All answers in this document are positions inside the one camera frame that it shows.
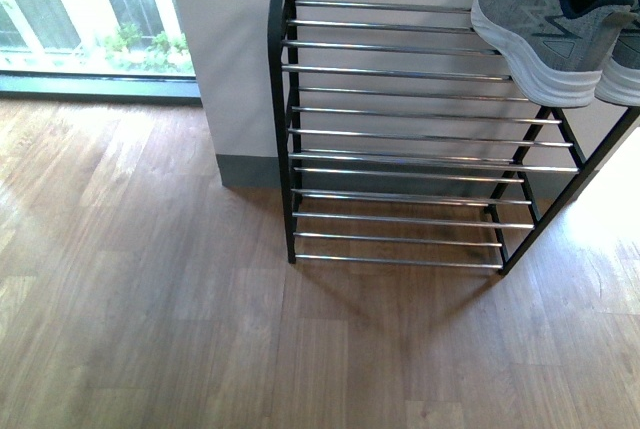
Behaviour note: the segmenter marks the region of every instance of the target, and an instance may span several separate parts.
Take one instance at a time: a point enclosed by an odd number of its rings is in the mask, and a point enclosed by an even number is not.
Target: glass window
[[[0,4],[0,47],[6,49],[26,49],[22,36],[13,21]]]
[[[137,48],[148,47],[153,38],[163,31],[162,20],[155,0],[109,0],[120,26],[133,24],[142,39]]]
[[[61,0],[16,0],[46,51],[72,51],[80,37]]]
[[[0,67],[193,76],[175,0],[0,0]]]

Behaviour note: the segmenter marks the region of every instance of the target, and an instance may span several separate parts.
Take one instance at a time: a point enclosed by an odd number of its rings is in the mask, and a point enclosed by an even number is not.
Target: laminate floor
[[[202,110],[0,101],[0,427],[638,428],[639,155],[503,280],[290,266]]]

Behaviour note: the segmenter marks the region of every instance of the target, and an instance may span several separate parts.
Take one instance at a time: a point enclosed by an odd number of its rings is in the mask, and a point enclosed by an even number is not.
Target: sneaker sole
[[[548,107],[584,107],[594,99],[602,71],[567,72],[551,69],[518,34],[491,22],[478,0],[473,1],[471,22],[478,35],[507,60],[511,76],[531,102]]]
[[[596,97],[619,106],[640,106],[640,70],[609,59],[596,86]]]

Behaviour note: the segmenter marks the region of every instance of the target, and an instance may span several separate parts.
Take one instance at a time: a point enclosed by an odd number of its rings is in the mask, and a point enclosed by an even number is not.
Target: baseboard
[[[277,157],[216,154],[225,187],[280,187]]]
[[[216,156],[222,184],[226,187],[280,187],[280,177],[278,170],[278,159],[276,157],[254,157],[254,156],[232,156],[219,154]],[[351,169],[383,169],[385,166],[375,167],[368,164],[362,167],[350,165]],[[406,172],[419,172],[419,168],[403,168]],[[571,176],[566,174],[530,174],[529,179],[534,194],[541,199],[555,199],[564,187],[571,180]],[[331,181],[328,185],[326,176],[319,174],[305,175],[305,187],[317,189],[337,189],[337,190],[360,190],[378,192],[401,192],[407,194],[420,194],[428,192],[467,195],[467,196],[487,196],[490,194],[493,185],[475,184],[468,185],[460,182],[437,182],[417,179],[397,179],[397,178],[373,178],[366,176],[340,176]],[[521,192],[517,194],[512,188],[507,194],[513,192],[521,197]]]

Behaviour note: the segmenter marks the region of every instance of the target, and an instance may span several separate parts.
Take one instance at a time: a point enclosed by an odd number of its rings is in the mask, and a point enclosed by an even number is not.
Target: gray sneaker
[[[632,0],[475,0],[471,22],[498,49],[532,102],[582,107],[593,100]]]
[[[633,0],[632,11],[640,5]],[[613,56],[605,65],[596,87],[596,97],[623,106],[640,106],[640,23],[625,26],[613,48]]]

